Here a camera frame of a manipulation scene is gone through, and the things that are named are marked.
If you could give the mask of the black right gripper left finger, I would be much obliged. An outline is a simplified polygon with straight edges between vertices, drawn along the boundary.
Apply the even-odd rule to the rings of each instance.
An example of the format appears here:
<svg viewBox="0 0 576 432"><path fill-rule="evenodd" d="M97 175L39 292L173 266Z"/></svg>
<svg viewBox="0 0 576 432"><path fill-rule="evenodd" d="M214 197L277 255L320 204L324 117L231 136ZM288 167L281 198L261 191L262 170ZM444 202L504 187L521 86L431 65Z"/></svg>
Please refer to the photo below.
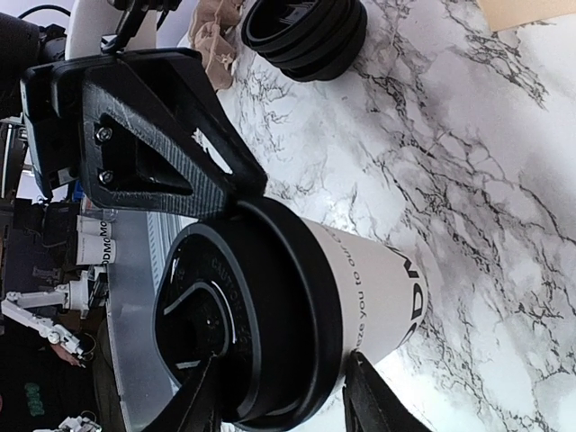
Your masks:
<svg viewBox="0 0 576 432"><path fill-rule="evenodd" d="M221 362L213 355L200 362L143 432L216 432L221 416Z"/></svg>

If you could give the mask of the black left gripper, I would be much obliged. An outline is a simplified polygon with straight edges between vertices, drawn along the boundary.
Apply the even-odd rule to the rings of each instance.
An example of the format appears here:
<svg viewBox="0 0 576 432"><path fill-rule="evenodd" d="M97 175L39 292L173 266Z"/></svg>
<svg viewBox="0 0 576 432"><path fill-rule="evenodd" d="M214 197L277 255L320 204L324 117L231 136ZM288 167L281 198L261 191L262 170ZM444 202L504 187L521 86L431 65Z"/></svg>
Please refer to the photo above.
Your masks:
<svg viewBox="0 0 576 432"><path fill-rule="evenodd" d="M21 81L33 173L42 194L79 182L104 208L222 215L230 179L194 139L215 121L187 85L135 80L135 55L31 67Z"/></svg>

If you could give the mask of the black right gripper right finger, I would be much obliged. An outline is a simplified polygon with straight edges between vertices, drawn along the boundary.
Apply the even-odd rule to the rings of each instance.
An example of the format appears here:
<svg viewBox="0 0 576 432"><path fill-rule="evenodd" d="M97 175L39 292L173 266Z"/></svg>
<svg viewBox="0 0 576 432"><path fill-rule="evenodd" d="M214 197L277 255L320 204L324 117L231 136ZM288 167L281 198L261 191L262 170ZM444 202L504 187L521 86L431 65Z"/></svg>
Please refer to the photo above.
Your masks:
<svg viewBox="0 0 576 432"><path fill-rule="evenodd" d="M430 431L405 408L369 360L357 350L346 362L343 402L346 431Z"/></svg>

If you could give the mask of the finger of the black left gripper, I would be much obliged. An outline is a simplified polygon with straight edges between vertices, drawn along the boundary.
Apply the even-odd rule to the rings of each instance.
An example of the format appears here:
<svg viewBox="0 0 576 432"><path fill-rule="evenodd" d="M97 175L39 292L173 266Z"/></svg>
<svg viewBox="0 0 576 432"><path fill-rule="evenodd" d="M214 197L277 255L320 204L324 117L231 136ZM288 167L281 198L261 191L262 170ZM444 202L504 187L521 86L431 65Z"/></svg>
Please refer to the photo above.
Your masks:
<svg viewBox="0 0 576 432"><path fill-rule="evenodd" d="M85 70L85 179L92 198L244 198L267 182L189 49Z"/></svg>

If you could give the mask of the white paper coffee cup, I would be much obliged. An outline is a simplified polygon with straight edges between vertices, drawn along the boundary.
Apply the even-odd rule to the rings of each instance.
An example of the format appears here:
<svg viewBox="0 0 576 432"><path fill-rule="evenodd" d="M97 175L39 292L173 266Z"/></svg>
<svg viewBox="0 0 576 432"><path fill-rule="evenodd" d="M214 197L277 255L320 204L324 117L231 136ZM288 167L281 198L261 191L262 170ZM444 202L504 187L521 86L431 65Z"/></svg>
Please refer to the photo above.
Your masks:
<svg viewBox="0 0 576 432"><path fill-rule="evenodd" d="M330 228L305 224L335 278L343 323L343 359L358 350L373 364L404 344L422 322L428 284L415 260L394 247Z"/></svg>

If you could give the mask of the black coffee cup lid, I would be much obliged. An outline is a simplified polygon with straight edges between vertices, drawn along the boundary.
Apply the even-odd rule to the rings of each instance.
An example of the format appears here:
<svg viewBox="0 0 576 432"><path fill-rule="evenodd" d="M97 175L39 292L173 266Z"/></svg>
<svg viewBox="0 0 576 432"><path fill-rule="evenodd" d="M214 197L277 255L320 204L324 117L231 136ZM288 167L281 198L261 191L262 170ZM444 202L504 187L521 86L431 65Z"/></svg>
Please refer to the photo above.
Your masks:
<svg viewBox="0 0 576 432"><path fill-rule="evenodd" d="M177 235L153 328L177 383L219 363L223 418L248 431L299 426L340 374L343 312L329 261L304 221L266 197Z"/></svg>

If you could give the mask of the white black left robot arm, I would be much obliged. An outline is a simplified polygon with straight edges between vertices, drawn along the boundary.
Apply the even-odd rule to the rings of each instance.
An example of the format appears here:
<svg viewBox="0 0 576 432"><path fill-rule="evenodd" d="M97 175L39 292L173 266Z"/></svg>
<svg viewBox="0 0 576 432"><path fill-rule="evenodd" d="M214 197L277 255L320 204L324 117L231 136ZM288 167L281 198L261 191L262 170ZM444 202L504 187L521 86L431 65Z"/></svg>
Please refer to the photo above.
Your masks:
<svg viewBox="0 0 576 432"><path fill-rule="evenodd" d="M200 53L156 45L175 1L77 1L66 27L1 17L1 117L20 117L46 197L79 182L98 207L217 218L267 177Z"/></svg>

